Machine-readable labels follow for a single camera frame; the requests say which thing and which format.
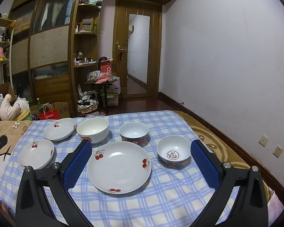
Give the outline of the small black table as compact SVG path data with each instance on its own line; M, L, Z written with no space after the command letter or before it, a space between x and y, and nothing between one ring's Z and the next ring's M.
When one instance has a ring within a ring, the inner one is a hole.
M107 80L106 82L102 82L100 84L97 84L95 80L93 81L88 81L88 82L84 82L84 84L87 85L95 85L98 86L99 89L101 90L102 87L104 87L104 98L105 98L105 104L102 105L105 108L105 114L108 115L109 114L109 107L108 107L108 97L107 97L107 87L111 86L114 82L116 82L116 79L113 80Z

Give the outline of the red rimmed bowl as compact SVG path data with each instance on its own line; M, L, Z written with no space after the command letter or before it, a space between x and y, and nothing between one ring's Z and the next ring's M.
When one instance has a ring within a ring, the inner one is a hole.
M149 127L141 122L129 122L120 127L119 134L124 141L141 144L149 135Z

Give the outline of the wall socket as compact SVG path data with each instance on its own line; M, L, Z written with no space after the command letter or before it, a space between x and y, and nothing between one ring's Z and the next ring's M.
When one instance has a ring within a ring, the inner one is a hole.
M263 147L266 147L267 143L269 141L269 138L266 135L262 135L262 137L259 140L259 144Z
M273 151L273 155L276 157L276 158L279 158L280 155L282 154L283 152L283 148L281 148L279 145L276 146L275 150Z

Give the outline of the wooden wardrobe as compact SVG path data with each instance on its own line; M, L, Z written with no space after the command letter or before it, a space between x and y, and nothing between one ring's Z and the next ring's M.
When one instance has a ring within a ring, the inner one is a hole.
M17 96L30 104L68 103L74 97L74 32L80 0L14 0L15 21L9 47L10 81Z

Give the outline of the red paper bag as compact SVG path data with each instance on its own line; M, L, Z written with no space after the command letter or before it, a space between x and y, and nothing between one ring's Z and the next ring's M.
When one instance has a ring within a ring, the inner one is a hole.
M41 113L39 114L40 120L56 120L60 119L60 114L55 108L54 103L45 103L42 105Z

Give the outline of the cardboard box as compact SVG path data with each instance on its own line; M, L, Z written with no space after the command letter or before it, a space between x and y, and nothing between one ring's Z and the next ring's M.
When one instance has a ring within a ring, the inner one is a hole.
M51 103L51 106L58 111L59 118L70 118L69 104L67 102Z

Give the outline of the pink plush toy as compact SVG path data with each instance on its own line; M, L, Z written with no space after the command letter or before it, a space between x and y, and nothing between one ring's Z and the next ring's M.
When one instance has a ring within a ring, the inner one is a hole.
M18 103L10 104L12 96L7 94L0 106L0 119L13 120L21 113L21 107Z

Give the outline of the small cherry plate front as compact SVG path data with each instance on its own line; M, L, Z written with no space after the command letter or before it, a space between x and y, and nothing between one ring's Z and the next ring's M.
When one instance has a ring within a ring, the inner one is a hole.
M35 140L21 150L18 163L23 169L28 166L34 170L43 169L52 160L54 150L54 144L50 140Z

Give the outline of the large cherry plate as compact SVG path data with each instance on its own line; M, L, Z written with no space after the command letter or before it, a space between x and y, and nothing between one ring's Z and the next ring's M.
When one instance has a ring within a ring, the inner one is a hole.
M108 194L127 194L149 179L152 163L139 145L127 141L110 142L96 149L87 165L92 184Z

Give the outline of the wooden door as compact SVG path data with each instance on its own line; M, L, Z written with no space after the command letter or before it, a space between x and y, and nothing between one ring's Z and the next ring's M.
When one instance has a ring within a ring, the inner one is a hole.
M116 0L113 53L123 98L157 96L162 39L162 7Z

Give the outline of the wicker basket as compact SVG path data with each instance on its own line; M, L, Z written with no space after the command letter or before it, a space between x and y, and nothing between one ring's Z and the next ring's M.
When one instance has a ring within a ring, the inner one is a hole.
M80 114L87 114L95 111L98 108L98 105L99 105L98 100L89 100L87 102L79 100L77 105L77 111Z

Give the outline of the blue plaid cloth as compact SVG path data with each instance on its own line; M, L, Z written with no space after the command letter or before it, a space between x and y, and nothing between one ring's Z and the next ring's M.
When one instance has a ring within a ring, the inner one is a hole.
M145 123L149 140L143 148L152 161L149 180L129 194L106 194L89 180L85 166L70 195L94 226L190 226L213 196L195 161L190 157L184 163L170 165L157 157L158 142L170 135L179 135L190 142L197 138L196 129L189 128L184 114L172 111L152 111L116 114L106 117L110 132L100 144L93 146L93 153L103 144L121 141L119 128L128 122ZM29 143L44 139L44 129L52 121L34 121L16 144L0 178L0 200L15 212L18 187L23 169L18 164L20 151ZM61 162L80 144L76 131L66 140L55 142L53 161Z

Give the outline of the white bowl red emblem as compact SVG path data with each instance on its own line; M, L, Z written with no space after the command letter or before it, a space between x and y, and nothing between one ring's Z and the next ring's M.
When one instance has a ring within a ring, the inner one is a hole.
M169 164L184 162L191 156L191 142L182 136L164 137L157 144L157 154L162 161Z

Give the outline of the small cherry plate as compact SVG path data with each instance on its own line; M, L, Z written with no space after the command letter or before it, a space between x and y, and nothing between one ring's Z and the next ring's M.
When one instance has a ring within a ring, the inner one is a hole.
M63 118L53 121L44 130L44 137L57 142L68 138L76 129L77 123L73 118Z
M21 150L18 163L23 169L28 166L34 170L43 169L52 160L54 150L54 144L50 140L35 140Z

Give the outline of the white cartoon bowl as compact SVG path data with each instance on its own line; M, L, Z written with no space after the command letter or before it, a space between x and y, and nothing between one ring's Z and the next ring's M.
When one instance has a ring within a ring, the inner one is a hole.
M103 117L86 119L77 126L76 131L82 139L98 144L109 134L109 121Z

